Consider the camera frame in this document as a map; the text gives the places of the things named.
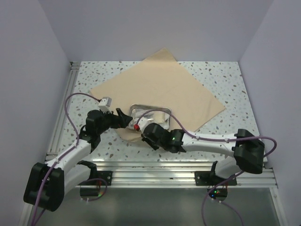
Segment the steel instrument tray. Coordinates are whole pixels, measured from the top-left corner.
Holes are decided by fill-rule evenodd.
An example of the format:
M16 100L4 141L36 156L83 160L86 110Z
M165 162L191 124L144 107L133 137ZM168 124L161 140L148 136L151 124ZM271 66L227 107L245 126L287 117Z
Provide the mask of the steel instrument tray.
M134 130L134 125L137 120L142 116L142 119L146 119L149 123L154 123L153 113L155 111L166 112L169 115L172 113L171 109L168 107L152 106L152 105L142 105L142 104L132 104L129 108L129 114L133 118L128 124L127 129ZM170 116L169 120L164 124L159 124L164 129L170 128Z

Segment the beige cloth mat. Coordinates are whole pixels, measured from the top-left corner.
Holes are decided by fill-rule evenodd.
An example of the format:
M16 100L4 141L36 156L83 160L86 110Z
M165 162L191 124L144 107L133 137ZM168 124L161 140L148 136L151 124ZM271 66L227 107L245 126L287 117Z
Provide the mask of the beige cloth mat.
M190 131L198 130L225 110L166 48L93 87L90 94L110 97L110 109L120 108L125 114L133 104L167 107Z

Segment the bagged gauze pad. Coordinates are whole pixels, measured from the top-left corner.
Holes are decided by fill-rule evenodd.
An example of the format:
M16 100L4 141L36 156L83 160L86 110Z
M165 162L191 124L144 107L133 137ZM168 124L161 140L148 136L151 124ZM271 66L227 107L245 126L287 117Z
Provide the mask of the bagged gauze pad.
M164 124L169 120L169 114L166 112L155 111L153 113L153 121L157 124Z

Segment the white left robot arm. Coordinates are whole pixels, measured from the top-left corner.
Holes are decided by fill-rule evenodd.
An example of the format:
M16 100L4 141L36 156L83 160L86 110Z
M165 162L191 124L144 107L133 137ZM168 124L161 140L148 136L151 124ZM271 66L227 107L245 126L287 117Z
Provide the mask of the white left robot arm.
M124 129L133 119L119 108L116 111L117 114L89 111L86 124L68 149L46 163L36 163L30 172L24 202L53 212L75 186L82 182L94 184L98 179L96 165L84 158L97 148L102 133L108 129Z

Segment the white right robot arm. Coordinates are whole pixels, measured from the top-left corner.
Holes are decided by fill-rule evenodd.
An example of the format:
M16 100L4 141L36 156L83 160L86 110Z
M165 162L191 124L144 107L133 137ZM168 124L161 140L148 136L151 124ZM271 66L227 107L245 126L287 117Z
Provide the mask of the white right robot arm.
M264 143L246 129L227 135L201 135L183 129L167 130L156 123L141 126L142 140L152 149L170 153L210 152L225 155L214 161L209 171L195 172L196 185L220 185L241 171L261 174L263 171Z

